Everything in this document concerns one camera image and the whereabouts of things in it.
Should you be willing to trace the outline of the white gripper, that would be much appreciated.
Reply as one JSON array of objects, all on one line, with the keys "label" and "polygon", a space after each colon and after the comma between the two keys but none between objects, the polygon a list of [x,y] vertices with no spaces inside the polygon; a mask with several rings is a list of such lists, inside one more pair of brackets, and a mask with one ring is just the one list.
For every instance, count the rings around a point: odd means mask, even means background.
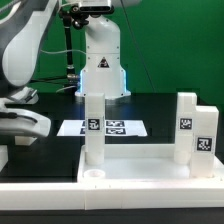
[{"label": "white gripper", "polygon": [[16,103],[32,105],[37,100],[37,91],[29,87],[0,97],[0,135],[47,137],[51,128],[49,118],[30,110],[7,107]]}]

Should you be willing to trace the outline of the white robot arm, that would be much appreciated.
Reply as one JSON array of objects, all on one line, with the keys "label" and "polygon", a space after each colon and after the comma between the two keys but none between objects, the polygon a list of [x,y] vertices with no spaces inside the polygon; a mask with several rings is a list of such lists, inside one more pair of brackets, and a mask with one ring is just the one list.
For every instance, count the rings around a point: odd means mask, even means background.
[{"label": "white robot arm", "polygon": [[0,8],[0,134],[46,137],[51,121],[45,116],[5,106],[7,99],[30,82],[50,23],[67,2],[71,24],[86,32],[86,70],[81,73],[80,97],[100,91],[109,100],[126,97],[126,73],[120,65],[120,30],[105,18],[122,7],[121,0],[12,0]]}]

